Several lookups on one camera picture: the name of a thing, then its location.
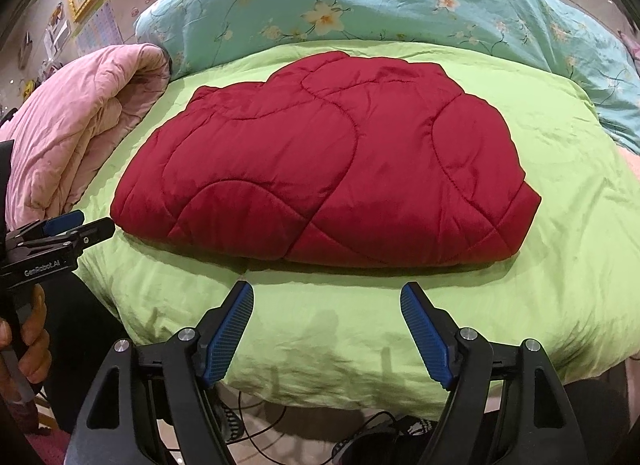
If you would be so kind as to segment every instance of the metal bolt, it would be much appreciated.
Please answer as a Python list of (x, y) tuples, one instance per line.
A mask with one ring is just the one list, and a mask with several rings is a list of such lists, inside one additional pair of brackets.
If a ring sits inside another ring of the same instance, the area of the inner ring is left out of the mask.
[(196, 330), (194, 330), (193, 328), (185, 328), (180, 333), (178, 333), (178, 339), (185, 342), (193, 339), (194, 336), (196, 336)]
[(473, 328), (462, 328), (462, 330), (460, 330), (460, 336), (465, 340), (476, 340), (478, 338), (478, 332)]
[(113, 349), (115, 349), (118, 353), (127, 351), (129, 349), (129, 341), (121, 339), (113, 345)]
[(524, 345), (529, 351), (540, 351), (540, 348), (542, 347), (537, 340), (533, 339), (527, 339)]

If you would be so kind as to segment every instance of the red quilt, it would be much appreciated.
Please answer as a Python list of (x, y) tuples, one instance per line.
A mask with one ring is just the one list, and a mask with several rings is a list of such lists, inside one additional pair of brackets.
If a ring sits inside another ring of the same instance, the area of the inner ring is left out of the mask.
[(201, 87), (130, 162), (140, 238), (339, 267), (490, 263), (540, 205), (497, 109), (438, 64), (330, 52)]

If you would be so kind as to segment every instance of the blue textured pad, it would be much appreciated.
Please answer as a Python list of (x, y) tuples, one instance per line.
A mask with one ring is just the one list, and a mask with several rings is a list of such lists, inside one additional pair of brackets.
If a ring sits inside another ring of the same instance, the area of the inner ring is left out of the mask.
[(207, 363), (202, 375), (207, 386), (212, 387), (225, 377), (253, 310), (254, 289), (244, 285), (207, 347)]
[(447, 389), (453, 381), (447, 346), (409, 285), (400, 292), (400, 309), (429, 376)]
[(58, 234), (68, 232), (83, 223), (84, 214), (82, 213), (82, 210), (73, 210), (73, 212), (48, 220), (42, 229), (47, 236), (57, 236)]

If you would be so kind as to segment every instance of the hand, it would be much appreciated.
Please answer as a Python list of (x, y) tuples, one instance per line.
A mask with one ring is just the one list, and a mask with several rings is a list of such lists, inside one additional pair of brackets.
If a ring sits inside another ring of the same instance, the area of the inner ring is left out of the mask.
[[(29, 347), (20, 359), (18, 367), (31, 384), (39, 384), (49, 373), (51, 353), (49, 352), (49, 334), (44, 329), (47, 317), (47, 305), (44, 302), (44, 290), (36, 285), (31, 296), (31, 315), (22, 325), (21, 335)], [(0, 319), (0, 350), (11, 344), (11, 328)], [(15, 384), (0, 359), (0, 395), (7, 401), (20, 400)]]

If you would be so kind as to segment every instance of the folded pink comforter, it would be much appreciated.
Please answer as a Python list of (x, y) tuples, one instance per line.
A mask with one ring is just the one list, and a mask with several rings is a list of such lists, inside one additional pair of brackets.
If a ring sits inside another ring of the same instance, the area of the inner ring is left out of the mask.
[(151, 44), (104, 48), (44, 82), (0, 128), (0, 141), (15, 140), (7, 227), (69, 212), (168, 83), (168, 59)]

